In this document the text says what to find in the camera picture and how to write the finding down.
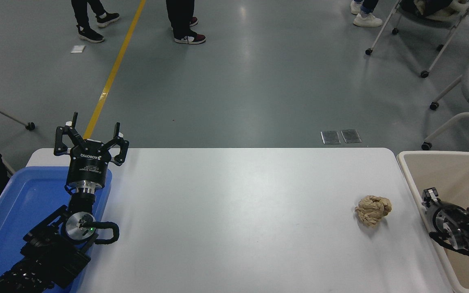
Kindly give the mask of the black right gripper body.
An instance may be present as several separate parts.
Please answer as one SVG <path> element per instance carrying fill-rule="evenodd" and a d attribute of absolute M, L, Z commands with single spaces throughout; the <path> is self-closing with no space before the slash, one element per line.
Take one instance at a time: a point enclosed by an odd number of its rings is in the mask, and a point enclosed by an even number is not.
<path fill-rule="evenodd" d="M 443 207 L 443 201 L 441 199 L 437 200 L 423 200 L 422 207 L 424 208 L 424 215 L 426 220 L 434 220 L 437 214 L 441 211 Z"/>

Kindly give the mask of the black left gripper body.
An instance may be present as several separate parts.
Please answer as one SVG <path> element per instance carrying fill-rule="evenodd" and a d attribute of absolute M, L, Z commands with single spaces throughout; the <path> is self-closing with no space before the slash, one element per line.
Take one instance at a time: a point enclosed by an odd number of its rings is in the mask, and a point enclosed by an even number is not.
<path fill-rule="evenodd" d="M 89 139 L 84 146 L 74 145 L 66 185 L 75 188 L 78 182 L 89 181 L 96 185 L 95 189 L 104 188 L 110 160 L 109 150 L 100 141 Z"/>

